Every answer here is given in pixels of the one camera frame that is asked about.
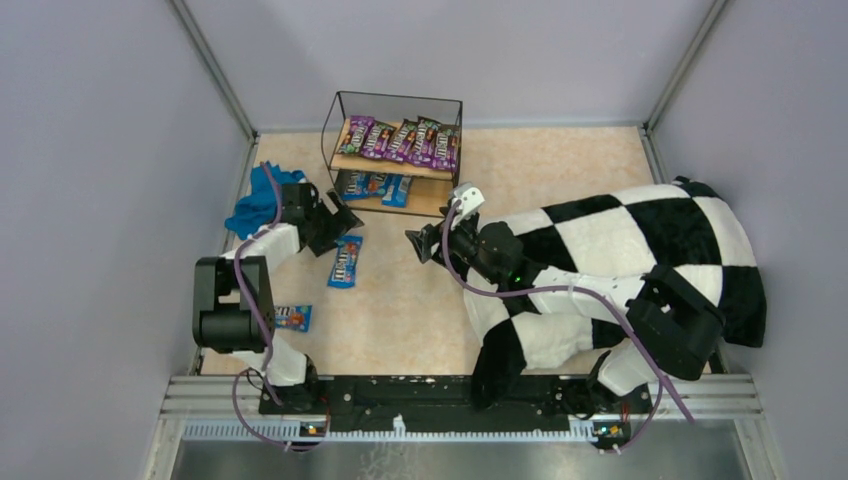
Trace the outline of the blue candy bag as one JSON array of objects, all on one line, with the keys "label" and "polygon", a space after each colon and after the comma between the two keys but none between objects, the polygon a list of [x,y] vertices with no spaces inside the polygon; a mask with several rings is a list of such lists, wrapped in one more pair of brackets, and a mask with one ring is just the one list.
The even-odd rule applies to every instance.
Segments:
[{"label": "blue candy bag", "polygon": [[409,188],[412,177],[403,175],[392,175],[386,193],[381,199],[381,205],[390,208],[405,208],[408,204]]},{"label": "blue candy bag", "polygon": [[347,289],[355,286],[357,263],[364,239],[357,235],[345,235],[336,241],[337,250],[327,286]]},{"label": "blue candy bag", "polygon": [[345,202],[368,197],[369,174],[361,171],[340,173],[340,196]]},{"label": "blue candy bag", "polygon": [[312,313],[311,305],[275,306],[275,326],[306,333],[310,330]]},{"label": "blue candy bag", "polygon": [[383,197],[392,181],[392,174],[371,173],[368,176],[366,195],[370,197]]}]

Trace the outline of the purple brown candy bag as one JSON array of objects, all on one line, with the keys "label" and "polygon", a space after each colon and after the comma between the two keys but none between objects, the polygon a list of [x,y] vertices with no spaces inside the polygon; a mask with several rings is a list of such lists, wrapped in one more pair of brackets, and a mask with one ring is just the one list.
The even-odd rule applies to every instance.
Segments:
[{"label": "purple brown candy bag", "polygon": [[442,123],[429,117],[419,116],[408,161],[417,167],[430,167],[433,161],[436,136]]}]

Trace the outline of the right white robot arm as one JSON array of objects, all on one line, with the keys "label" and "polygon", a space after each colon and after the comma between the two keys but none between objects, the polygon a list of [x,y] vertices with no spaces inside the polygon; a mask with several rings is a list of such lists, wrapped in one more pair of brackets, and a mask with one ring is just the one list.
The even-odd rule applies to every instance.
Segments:
[{"label": "right white robot arm", "polygon": [[509,392],[545,342],[577,349],[579,319],[617,326],[629,341],[597,361],[586,380],[592,394],[619,398],[657,381],[679,400],[675,381],[701,377],[724,327],[717,307],[666,266],[624,277],[570,272],[531,258],[506,223],[479,226],[475,217],[405,236],[421,262],[449,271],[470,296],[470,318],[484,326],[472,382],[478,402]]}]

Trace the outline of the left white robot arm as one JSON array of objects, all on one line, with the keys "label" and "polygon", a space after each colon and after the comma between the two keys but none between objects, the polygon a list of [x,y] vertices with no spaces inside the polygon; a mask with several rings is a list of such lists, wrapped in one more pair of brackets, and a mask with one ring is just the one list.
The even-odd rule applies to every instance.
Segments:
[{"label": "left white robot arm", "polygon": [[200,258],[194,267],[195,343],[241,360],[270,387],[306,383],[310,358],[276,335],[271,274],[308,250],[319,257],[363,221],[330,191],[309,182],[271,188],[272,212],[235,249]]}]

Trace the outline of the blue candy bag in shelf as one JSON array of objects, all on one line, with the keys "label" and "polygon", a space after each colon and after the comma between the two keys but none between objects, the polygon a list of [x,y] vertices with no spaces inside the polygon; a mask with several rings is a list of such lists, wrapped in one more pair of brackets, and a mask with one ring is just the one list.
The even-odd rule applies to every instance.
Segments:
[{"label": "blue candy bag in shelf", "polygon": [[383,197],[392,181],[392,174],[371,173],[368,176],[366,195],[370,197]]},{"label": "blue candy bag in shelf", "polygon": [[386,193],[381,199],[381,205],[390,208],[405,208],[408,204],[409,188],[412,177],[403,175],[392,175]]},{"label": "blue candy bag in shelf", "polygon": [[369,174],[361,171],[340,173],[340,196],[345,202],[368,197]]}]

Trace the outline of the purple candy bag on shelf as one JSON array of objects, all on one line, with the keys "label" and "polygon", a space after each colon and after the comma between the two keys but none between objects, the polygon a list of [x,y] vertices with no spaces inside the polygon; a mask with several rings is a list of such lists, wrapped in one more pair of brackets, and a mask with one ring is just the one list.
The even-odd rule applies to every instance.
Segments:
[{"label": "purple candy bag on shelf", "polygon": [[460,139],[460,129],[457,125],[442,125],[438,133],[436,154],[442,170],[456,170],[456,156]]}]

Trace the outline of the blue crumpled cloth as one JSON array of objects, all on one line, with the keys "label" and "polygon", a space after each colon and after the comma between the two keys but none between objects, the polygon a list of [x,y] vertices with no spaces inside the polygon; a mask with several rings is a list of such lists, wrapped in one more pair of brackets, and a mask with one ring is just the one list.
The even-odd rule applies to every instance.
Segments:
[{"label": "blue crumpled cloth", "polygon": [[250,174],[250,192],[236,202],[233,213],[224,221],[224,227],[240,240],[246,240],[275,218],[277,200],[271,178],[280,186],[306,181],[302,170],[283,170],[270,162],[254,167]]}]

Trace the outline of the black white checkered pillow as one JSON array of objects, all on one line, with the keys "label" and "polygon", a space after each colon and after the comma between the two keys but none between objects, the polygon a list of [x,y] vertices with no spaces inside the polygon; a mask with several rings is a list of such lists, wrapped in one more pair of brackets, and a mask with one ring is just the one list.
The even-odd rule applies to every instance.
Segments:
[{"label": "black white checkered pillow", "polygon": [[[751,243],[727,202],[704,183],[678,177],[492,219],[480,216],[478,225],[495,222],[506,223],[531,258],[570,272],[624,277],[669,267],[723,314],[717,343],[764,343],[767,297]],[[583,319],[576,325],[577,349],[563,340],[545,342],[522,374],[559,367],[585,351],[597,352],[599,360],[629,342],[617,326]]]}]

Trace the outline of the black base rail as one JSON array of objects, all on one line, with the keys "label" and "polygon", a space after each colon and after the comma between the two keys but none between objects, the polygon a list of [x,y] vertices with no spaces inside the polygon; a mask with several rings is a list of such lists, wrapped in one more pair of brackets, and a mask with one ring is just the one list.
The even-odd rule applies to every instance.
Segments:
[{"label": "black base rail", "polygon": [[591,396],[583,375],[522,375],[492,405],[472,402],[468,376],[322,376],[305,386],[264,391],[262,415],[315,415],[333,433],[389,431],[400,419],[409,433],[566,431],[580,420],[619,420],[651,410],[645,386],[625,397]]}]

